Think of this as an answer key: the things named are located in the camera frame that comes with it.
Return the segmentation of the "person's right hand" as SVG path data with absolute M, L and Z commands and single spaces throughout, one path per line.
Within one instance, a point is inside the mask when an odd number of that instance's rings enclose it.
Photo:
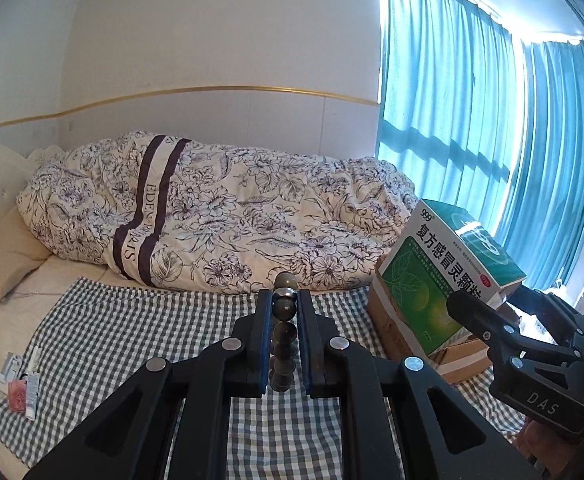
M 576 445 L 564 441 L 551 428 L 527 417 L 513 445 L 526 457 L 536 457 L 556 479 L 576 453 Z

